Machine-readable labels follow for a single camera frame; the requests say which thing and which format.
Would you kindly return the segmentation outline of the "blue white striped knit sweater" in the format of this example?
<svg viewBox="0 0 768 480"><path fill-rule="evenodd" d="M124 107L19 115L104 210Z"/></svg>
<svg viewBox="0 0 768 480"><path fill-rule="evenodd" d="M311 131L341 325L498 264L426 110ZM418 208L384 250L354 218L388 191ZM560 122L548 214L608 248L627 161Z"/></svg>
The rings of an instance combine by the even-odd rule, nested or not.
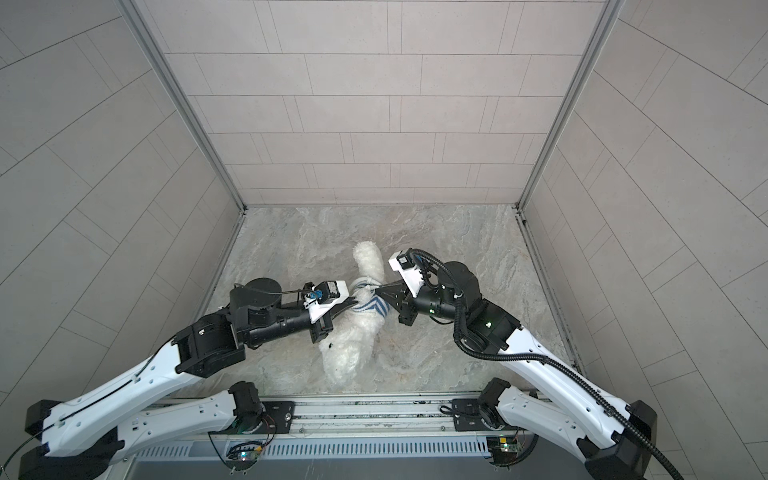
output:
<svg viewBox="0 0 768 480"><path fill-rule="evenodd" d="M375 313L386 318L390 311L390 305L376 294L376 289L381 283L371 277L360 277L350 285L350 293L356 300L352 307L355 313Z"/></svg>

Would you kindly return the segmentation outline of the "white teddy bear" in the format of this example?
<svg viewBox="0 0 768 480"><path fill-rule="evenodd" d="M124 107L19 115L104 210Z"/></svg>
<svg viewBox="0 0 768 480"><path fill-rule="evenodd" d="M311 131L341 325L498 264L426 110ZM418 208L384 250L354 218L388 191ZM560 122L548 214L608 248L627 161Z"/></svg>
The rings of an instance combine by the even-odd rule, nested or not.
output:
<svg viewBox="0 0 768 480"><path fill-rule="evenodd" d="M371 277L381 286L384 284L384 261L374 242L357 243L353 258L359 272L356 279ZM318 344L323 369L331 384L343 386L354 381L371 359L374 342L385 320L375 313L355 313L352 308L332 320L334 330Z"/></svg>

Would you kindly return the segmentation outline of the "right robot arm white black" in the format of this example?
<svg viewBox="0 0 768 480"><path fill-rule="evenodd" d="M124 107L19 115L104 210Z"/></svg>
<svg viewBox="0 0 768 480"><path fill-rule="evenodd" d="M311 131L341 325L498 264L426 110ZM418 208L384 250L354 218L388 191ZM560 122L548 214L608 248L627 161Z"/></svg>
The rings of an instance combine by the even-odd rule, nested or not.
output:
<svg viewBox="0 0 768 480"><path fill-rule="evenodd" d="M494 378L469 418L491 430L520 429L580 460L594 479L641 479L655 451L657 414L603 392L563 363L500 306L484 298L477 277L461 262L443 263L418 249L389 260L397 282L377 295L411 325L427 315L449 325L466 355L498 362L545 395L526 394Z"/></svg>

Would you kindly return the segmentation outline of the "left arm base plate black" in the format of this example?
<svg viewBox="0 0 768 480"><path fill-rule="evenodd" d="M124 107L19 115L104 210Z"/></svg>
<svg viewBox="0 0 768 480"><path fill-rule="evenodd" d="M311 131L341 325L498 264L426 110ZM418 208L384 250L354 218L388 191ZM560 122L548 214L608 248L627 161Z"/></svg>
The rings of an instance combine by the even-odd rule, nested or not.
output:
<svg viewBox="0 0 768 480"><path fill-rule="evenodd" d="M236 419L226 429L217 431L221 435L267 435L288 434L295 414L293 401L266 401L264 413L259 420Z"/></svg>

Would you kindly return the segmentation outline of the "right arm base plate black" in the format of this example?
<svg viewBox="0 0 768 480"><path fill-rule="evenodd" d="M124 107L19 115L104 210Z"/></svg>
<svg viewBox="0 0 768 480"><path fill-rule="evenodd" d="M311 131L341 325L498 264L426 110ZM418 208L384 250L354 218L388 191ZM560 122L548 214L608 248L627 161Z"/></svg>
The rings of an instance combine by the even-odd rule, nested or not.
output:
<svg viewBox="0 0 768 480"><path fill-rule="evenodd" d="M523 427L506 423L495 407L477 398L455 398L439 407L439 412L449 416L458 432L501 432L528 434Z"/></svg>

